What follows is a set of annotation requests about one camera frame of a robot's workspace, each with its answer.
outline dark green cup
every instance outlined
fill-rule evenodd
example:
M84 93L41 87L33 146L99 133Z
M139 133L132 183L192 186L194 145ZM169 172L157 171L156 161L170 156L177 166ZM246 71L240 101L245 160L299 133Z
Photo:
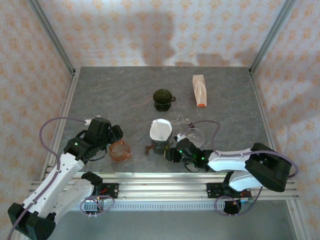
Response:
M166 112L171 107L171 103L176 100L171 92L166 89L159 89L153 94L154 107L159 112Z

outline orange measuring cup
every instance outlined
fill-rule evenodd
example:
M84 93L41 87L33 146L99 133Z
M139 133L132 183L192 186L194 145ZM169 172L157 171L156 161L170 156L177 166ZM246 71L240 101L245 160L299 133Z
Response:
M109 146L109 155L117 162L132 158L129 145L127 145L122 139Z

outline table surface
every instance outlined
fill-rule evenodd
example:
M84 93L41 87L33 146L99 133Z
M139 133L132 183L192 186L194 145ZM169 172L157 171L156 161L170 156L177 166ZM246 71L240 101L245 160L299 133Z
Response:
M193 75L204 75L207 107L197 107L193 90ZM167 89L176 101L168 112L154 107L153 93ZM155 119L179 112L192 122L215 120L221 124L214 145L220 151L250 148L254 143L268 144L249 70L245 67L82 67L69 110L69 117L91 119L101 115L112 125L119 125L123 140L130 146L132 159L103 159L88 162L81 172L98 173L184 173L182 163L172 163L150 151L149 129ZM172 125L173 134L188 127ZM196 126L205 135L205 149L212 149L215 125ZM68 120L61 139L59 153L69 139L86 129L83 124Z

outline purple cable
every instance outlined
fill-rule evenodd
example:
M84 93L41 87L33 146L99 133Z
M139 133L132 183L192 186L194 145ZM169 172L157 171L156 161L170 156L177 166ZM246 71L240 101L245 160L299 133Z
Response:
M193 127L193 126L196 125L196 124L200 124L200 123L213 123L213 124L216 124L216 125L217 125L217 128L215 129L215 131L214 131L214 133L213 133L213 136L212 136L212 140L211 140L211 141L212 141L212 149L213 149L214 153L217 154L217 155L219 155L220 157L234 157L234 158L237 158L237 157L249 156L249 155L252 155L252 154L271 154L271 155L275 155L275 156L278 156L278 157L280 157L280 158L283 158L284 160L286 160L287 162L289 162L289 163L294 167L295 172L294 172L293 174L289 175L289 178L292 178L292 177L296 176L296 175L299 173L299 168L298 168L298 166L297 166L290 158L288 158L287 156L285 156L285 155L283 155L283 154L281 154L281 153L278 153L278 152L276 152L276 151L259 150L259 151L246 152L246 153L243 153L243 154L240 154L240 153L238 153L238 154L220 154L220 153L218 153L218 152L215 150L214 140L215 140L215 137L216 137L216 135L217 135L217 133L218 133L218 131L219 131L219 129L220 129L220 123L217 122L217 121L213 121L213 120L201 120L201 121L196 121L195 123L191 124L191 125L189 126L189 128ZM235 217L235 216L240 216L240 215L246 214L246 213L249 212L249 211L253 208L253 206L255 205L256 201L258 200L258 197L259 197L260 194L261 194L262 188L263 188L263 187L260 188L258 194L256 195L256 198L254 199L254 201L253 201L253 203L250 205L250 207L249 207L247 210L245 210L244 212L240 213L240 214L231 215L231 214L224 214L224 213L218 211L218 209L217 209L217 202L218 202L218 200L221 199L221 198L232 199L233 202L236 203L236 205L237 205L238 208L239 208L239 205L238 205L237 201L236 201L233 197L230 197L230 196L220 196L220 197L218 197L218 198L215 200L215 202L214 202L214 209L215 209L215 211L216 211L218 214L223 215L223 216L226 216L226 217L228 217L228 216L229 216L229 217Z
M112 200L112 204L111 204L111 206L109 206L107 209L104 209L104 210L102 210L102 211L99 212L99 213L95 213L95 214L94 214L95 217L97 217L97 216L99 216L99 215L101 215L101 214L104 214L105 212L109 211L109 210L115 205L115 203L116 203L115 199L114 199L113 197L111 197L111 196L108 196L108 195L88 196L88 197L86 197L86 198L80 203L80 212L81 212L82 214L86 215L86 216L89 216L89 217L92 216L92 214L86 213L86 212L82 209L82 206L84 205L84 203L85 203L86 201L93 201L100 209L103 209L102 206L101 206L99 203L96 202L97 198L101 198L101 199L111 199L111 200Z
M49 123L51 123L52 121L55 121L55 120L60 120L60 119L67 119L67 120L74 120L74 121L78 121L78 122L82 122L82 123L86 123L85 121L81 120L81 119L78 119L78 118L73 118L73 117L68 117L68 116L59 116L59 117L55 117L55 118L52 118L50 119L49 121L45 122L42 127L40 128L40 131L39 131L39 139L40 139L40 143L41 145L43 146L44 149L46 149L49 153L52 153L55 158L56 158L56 172L54 173L52 179L50 180L50 182L47 184L47 186L45 186L45 188L32 200L34 203L37 202L37 200L48 190L48 188L52 185L52 183L55 181L55 179L57 178L58 174L59 174L59 170L60 170L60 165L61 165L61 162L60 162L60 157L59 155L52 151L49 147L46 146L46 144L44 143L43 141L43 138L42 138L42 132L45 128L45 126ZM9 232L9 235L7 237L7 240L10 240L11 237L12 237L12 234L14 233L14 230L16 229L17 225L19 224L19 222L21 221L21 219L24 217L24 215L27 213L27 211L32 207L33 203L30 203L24 210L23 212L20 214L20 216L17 218L17 220L15 221L15 223L13 224L10 232Z

